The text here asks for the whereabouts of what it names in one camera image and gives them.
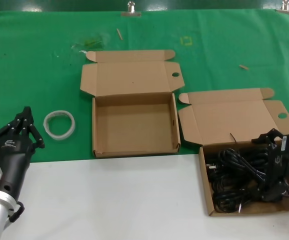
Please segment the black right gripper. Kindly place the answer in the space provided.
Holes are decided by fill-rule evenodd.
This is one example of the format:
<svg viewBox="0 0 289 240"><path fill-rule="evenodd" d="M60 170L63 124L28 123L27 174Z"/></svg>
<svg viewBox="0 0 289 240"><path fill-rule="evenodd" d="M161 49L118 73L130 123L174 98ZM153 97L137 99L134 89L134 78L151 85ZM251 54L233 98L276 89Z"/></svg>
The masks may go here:
<svg viewBox="0 0 289 240"><path fill-rule="evenodd" d="M255 145L269 145L269 165L267 178L269 181L278 179L289 179L289 144L282 151L281 145L277 145L275 139L282 139L284 135L275 128L267 133L262 133L251 142ZM260 200L263 202L279 202L289 196L289 184L286 180L278 180L272 185L264 186L260 191Z"/></svg>

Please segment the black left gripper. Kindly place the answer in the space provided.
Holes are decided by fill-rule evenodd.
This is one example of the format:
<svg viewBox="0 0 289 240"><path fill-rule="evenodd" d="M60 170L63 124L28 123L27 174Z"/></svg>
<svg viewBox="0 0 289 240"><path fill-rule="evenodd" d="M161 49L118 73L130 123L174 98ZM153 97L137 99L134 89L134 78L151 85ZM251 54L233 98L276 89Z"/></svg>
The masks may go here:
<svg viewBox="0 0 289 240"><path fill-rule="evenodd" d="M24 183L34 149L45 148L45 143L34 126L32 110L25 106L14 120L0 128L0 191L7 193L16 201Z"/></svg>

